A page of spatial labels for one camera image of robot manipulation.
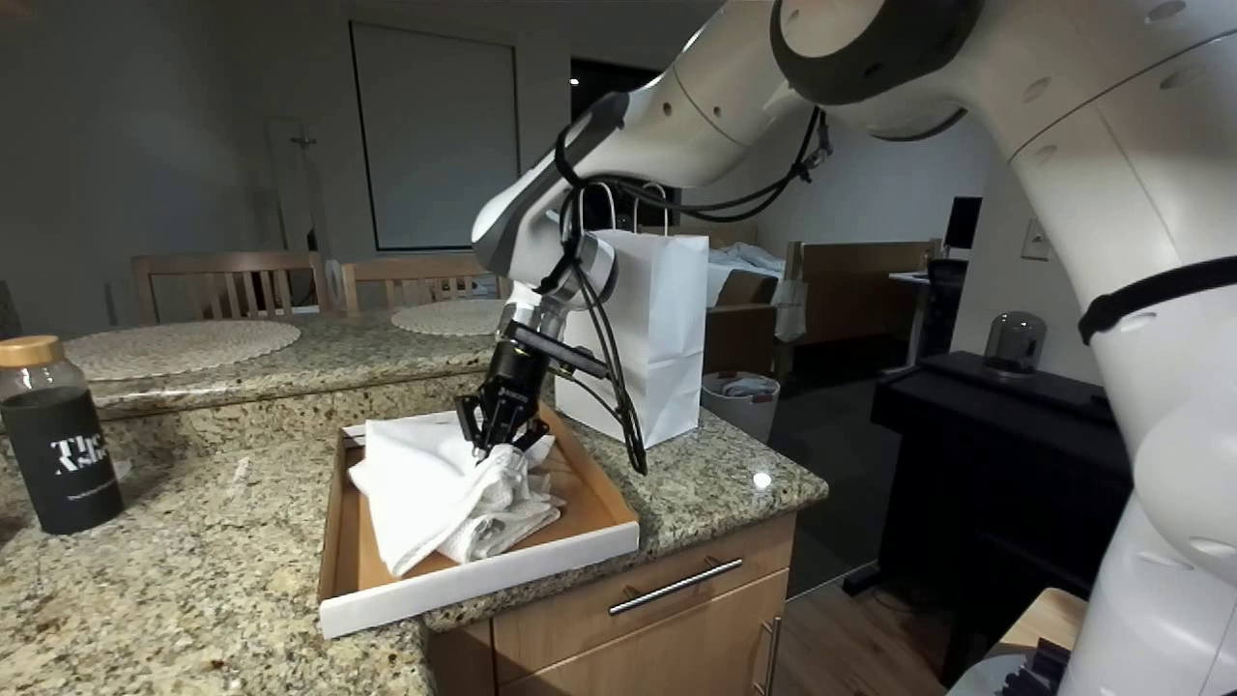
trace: white paper bag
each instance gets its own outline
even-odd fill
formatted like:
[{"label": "white paper bag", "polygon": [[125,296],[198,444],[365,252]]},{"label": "white paper bag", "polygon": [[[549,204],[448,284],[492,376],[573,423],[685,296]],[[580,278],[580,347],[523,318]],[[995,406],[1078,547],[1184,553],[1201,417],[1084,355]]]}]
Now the white paper bag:
[{"label": "white paper bag", "polygon": [[[647,450],[698,425],[707,235],[594,234],[620,256],[613,296],[604,306],[621,355],[627,395]],[[589,311],[573,311],[563,345],[604,359]],[[604,379],[576,376],[613,406]],[[557,409],[621,441],[621,425],[576,382],[557,379]]]}]

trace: cardboard box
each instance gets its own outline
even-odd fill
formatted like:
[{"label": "cardboard box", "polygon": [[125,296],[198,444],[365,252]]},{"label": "cardboard box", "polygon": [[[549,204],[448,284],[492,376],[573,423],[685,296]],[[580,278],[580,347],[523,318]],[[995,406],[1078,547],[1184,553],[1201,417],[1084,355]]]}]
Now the cardboard box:
[{"label": "cardboard box", "polygon": [[636,515],[553,409],[541,409],[541,423],[557,436],[549,480],[563,501],[563,517],[539,530],[502,556],[456,564],[432,553],[407,578],[389,578],[379,556],[366,501],[347,476],[347,467],[365,461],[365,450],[347,432],[339,432],[318,586],[319,633],[339,638],[366,626],[385,626],[432,606],[635,553],[643,541]]}]

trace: chair back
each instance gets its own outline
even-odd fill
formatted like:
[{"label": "chair back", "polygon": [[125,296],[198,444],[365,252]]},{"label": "chair back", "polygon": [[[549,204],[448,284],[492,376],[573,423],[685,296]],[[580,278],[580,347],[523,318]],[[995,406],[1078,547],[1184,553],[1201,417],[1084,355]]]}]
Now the chair back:
[{"label": "chair back", "polygon": [[289,318],[325,306],[314,252],[133,256],[148,321]]},{"label": "chair back", "polygon": [[443,298],[499,298],[502,285],[473,256],[381,256],[336,263],[336,306],[359,312],[379,306],[421,306]]}]

